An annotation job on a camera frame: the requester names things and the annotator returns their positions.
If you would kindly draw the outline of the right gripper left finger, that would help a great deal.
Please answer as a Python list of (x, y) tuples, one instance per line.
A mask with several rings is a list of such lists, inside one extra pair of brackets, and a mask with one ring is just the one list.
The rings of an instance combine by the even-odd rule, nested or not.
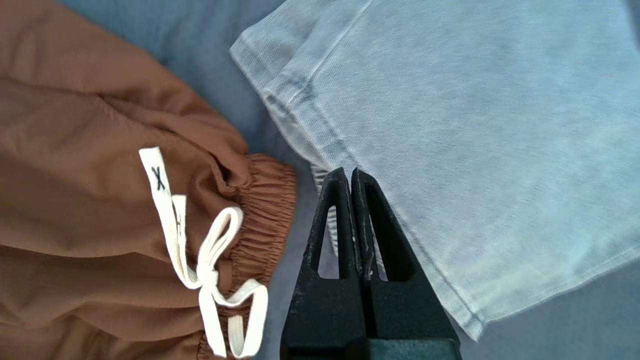
[[(338, 278), (319, 274), (330, 208), (337, 212)], [(282, 332), (284, 342), (350, 342), (365, 333), (361, 256), (345, 170), (327, 174)]]

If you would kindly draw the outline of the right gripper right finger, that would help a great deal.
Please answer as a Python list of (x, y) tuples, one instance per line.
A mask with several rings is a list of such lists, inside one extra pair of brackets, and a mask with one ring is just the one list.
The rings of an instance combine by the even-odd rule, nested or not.
[(458, 335), (375, 178), (350, 179), (368, 329), (384, 340), (447, 340)]

